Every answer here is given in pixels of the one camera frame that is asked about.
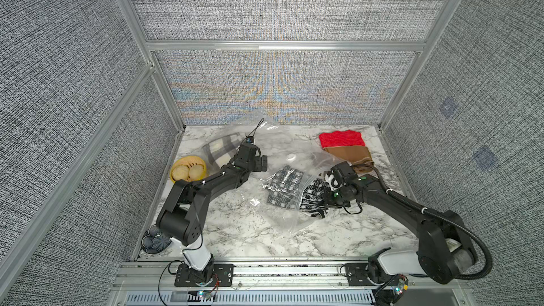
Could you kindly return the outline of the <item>red knitted scarf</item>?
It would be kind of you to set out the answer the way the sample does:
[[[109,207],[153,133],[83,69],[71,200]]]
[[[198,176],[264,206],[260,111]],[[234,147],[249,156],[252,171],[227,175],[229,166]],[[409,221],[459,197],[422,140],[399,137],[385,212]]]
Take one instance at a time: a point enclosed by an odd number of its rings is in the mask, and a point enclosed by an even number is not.
[[[318,138],[322,148],[366,145],[361,133],[354,130],[337,130],[332,133],[321,133]]]

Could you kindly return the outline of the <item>aluminium right corner post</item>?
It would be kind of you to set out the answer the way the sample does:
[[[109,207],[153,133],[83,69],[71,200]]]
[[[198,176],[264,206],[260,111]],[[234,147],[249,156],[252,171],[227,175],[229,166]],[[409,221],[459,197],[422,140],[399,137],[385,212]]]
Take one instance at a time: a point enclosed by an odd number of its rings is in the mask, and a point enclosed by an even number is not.
[[[417,56],[414,58],[414,61],[409,68],[409,71],[407,72],[405,78],[401,81],[398,89],[396,90],[387,108],[385,109],[381,121],[378,123],[378,130],[381,133],[383,133],[388,128],[395,113],[398,111],[401,103],[404,101],[410,88],[415,82],[415,79],[422,71],[425,63],[431,56],[433,49],[439,42],[443,32],[445,31],[447,25],[449,24],[461,2],[462,0],[445,1],[442,9],[439,12],[439,15],[432,24],[432,27],[430,28],[429,33],[427,34],[427,37],[423,42],[423,50],[416,52]]]

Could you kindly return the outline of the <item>white steamed bun left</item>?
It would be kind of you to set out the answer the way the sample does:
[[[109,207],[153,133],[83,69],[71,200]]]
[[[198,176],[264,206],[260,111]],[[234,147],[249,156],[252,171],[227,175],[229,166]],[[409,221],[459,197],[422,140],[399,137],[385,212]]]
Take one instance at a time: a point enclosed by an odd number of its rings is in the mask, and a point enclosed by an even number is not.
[[[189,167],[186,165],[178,165],[171,170],[171,178],[176,181],[188,181]]]

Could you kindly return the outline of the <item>aluminium front rail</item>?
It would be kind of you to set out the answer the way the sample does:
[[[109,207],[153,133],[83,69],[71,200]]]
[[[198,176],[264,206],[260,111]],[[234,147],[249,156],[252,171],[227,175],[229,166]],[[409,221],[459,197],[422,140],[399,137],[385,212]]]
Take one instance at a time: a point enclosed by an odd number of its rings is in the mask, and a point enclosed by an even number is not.
[[[167,261],[140,261],[122,263],[114,280],[116,290],[173,289],[180,263],[167,266]],[[345,264],[367,263],[359,258],[280,258],[250,260],[244,258],[220,259],[215,264],[233,264],[233,290],[254,288],[319,289],[319,288],[372,288],[350,286],[344,275]]]

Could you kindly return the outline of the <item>yellow rimmed bamboo steamer basket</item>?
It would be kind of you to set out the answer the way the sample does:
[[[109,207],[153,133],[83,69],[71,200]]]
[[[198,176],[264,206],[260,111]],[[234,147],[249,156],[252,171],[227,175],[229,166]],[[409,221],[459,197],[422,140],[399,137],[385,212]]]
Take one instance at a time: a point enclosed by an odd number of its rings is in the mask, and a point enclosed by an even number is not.
[[[170,180],[177,181],[199,181],[207,176],[207,165],[198,156],[187,156],[177,160],[170,170]]]

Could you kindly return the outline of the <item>clear plastic vacuum bag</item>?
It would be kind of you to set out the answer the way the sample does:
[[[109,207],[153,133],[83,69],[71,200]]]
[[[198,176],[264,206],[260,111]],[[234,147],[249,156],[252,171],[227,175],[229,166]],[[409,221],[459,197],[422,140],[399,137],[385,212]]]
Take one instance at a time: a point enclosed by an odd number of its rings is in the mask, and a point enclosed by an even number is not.
[[[238,188],[242,199],[279,232],[295,233],[327,217],[331,188],[326,173],[340,161],[289,126],[254,110],[212,133],[199,153],[215,174],[248,138],[265,156],[265,170]]]

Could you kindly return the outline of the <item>grey cream plaid scarf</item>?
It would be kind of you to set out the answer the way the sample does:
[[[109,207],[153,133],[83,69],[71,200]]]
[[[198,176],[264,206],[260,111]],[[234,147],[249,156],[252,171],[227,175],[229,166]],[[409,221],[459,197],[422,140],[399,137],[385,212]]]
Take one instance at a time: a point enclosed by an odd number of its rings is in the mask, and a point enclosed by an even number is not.
[[[215,171],[235,157],[244,138],[241,133],[232,133],[205,144],[203,152],[211,169]]]

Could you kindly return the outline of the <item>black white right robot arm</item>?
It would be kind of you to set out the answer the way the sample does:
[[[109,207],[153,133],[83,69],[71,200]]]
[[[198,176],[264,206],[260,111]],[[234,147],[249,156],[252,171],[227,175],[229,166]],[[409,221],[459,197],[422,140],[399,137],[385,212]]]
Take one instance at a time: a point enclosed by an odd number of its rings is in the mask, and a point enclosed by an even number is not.
[[[446,285],[452,280],[479,280],[491,273],[492,253],[467,229],[460,215],[420,205],[390,188],[374,166],[360,177],[356,165],[342,162],[324,175],[331,193],[329,207],[348,208],[352,203],[377,208],[404,225],[418,239],[414,252],[382,250],[375,254],[370,271],[375,282],[397,273],[425,275]]]

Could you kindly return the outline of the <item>aluminium frame corner post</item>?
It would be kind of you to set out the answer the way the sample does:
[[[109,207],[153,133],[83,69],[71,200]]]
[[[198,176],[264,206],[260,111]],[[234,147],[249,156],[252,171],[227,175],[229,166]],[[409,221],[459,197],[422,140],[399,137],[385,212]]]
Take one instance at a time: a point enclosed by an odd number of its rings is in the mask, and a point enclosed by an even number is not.
[[[131,0],[116,0],[121,13],[127,23],[128,28],[130,29],[133,39],[143,57],[145,62],[149,63],[152,66],[151,77],[154,79],[158,92],[163,100],[164,106],[169,113],[169,116],[177,127],[177,130],[182,133],[186,129],[186,125],[183,122],[181,112],[177,106],[176,100],[173,93],[168,85],[164,73],[158,63],[158,60],[154,54],[154,51],[151,51],[147,46],[147,36],[143,29],[140,19],[138,18],[135,8]]]

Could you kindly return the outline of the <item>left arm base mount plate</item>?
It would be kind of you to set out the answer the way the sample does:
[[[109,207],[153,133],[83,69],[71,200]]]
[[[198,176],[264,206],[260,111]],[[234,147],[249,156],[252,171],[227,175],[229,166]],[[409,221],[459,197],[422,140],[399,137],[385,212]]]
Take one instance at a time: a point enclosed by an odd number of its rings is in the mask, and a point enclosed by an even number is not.
[[[178,266],[174,286],[177,288],[231,287],[234,267],[233,264],[214,264],[203,271],[197,271],[182,263]]]

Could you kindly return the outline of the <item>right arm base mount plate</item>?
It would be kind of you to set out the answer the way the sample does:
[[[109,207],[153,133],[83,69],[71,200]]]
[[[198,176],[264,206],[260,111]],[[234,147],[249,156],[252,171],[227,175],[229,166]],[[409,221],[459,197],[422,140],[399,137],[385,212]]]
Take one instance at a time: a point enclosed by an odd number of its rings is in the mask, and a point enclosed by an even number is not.
[[[380,269],[374,263],[344,265],[344,275],[350,286],[381,286],[383,280],[380,273]]]

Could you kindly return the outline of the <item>white steamed bun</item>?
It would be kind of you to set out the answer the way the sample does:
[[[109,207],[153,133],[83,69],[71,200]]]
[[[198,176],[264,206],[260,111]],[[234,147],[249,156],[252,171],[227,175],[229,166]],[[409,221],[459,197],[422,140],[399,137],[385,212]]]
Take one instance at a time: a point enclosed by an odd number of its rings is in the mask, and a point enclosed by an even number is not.
[[[171,170],[171,178],[176,181],[188,181],[189,167],[186,165],[178,165]]]
[[[205,175],[206,168],[202,164],[195,164],[189,168],[188,178],[190,178],[191,181],[201,180],[205,177]]]

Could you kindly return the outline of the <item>dark grey round object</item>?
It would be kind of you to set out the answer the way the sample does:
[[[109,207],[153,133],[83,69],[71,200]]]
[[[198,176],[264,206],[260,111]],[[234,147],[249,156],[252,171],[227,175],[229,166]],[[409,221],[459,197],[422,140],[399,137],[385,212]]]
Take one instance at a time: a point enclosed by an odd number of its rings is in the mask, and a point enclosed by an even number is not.
[[[171,238],[165,235],[157,225],[152,225],[141,239],[142,250],[147,254],[158,254],[167,249]]]

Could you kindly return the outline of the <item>white steamed bun right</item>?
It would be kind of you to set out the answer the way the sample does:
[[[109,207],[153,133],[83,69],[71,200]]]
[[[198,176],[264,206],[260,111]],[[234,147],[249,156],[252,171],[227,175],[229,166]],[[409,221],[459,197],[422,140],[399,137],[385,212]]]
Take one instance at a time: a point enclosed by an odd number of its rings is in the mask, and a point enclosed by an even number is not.
[[[188,178],[190,178],[191,181],[201,180],[205,177],[205,175],[206,168],[202,164],[195,164],[189,168]]]

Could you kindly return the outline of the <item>black white houndstooth scarf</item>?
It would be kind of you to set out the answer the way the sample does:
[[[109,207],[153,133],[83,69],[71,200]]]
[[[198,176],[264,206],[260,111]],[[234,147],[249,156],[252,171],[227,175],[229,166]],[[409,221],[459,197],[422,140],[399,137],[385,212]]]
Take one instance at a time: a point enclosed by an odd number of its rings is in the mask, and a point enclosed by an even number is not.
[[[329,208],[325,196],[331,193],[329,184],[311,177],[291,166],[280,168],[263,182],[268,192],[266,202],[289,211],[299,211],[311,218],[326,218]]]

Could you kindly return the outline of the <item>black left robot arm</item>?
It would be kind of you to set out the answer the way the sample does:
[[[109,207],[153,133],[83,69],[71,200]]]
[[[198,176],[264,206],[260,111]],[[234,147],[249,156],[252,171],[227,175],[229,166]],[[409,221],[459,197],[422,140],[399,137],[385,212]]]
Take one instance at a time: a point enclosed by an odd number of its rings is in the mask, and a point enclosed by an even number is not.
[[[247,136],[232,159],[218,173],[199,181],[177,181],[157,216],[156,225],[186,248],[184,263],[198,273],[213,270],[213,255],[204,245],[203,229],[210,203],[223,193],[241,187],[253,173],[265,172],[268,159]]]

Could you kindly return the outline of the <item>brown striped fringed scarf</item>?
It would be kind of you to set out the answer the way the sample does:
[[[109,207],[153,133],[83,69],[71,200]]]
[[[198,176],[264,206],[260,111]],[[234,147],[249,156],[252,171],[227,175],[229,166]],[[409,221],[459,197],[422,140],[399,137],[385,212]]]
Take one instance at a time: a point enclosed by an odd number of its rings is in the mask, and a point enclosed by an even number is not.
[[[324,151],[339,159],[345,160],[352,165],[368,164],[373,166],[375,164],[370,150],[366,146],[353,145],[343,147],[326,147],[324,148]]]

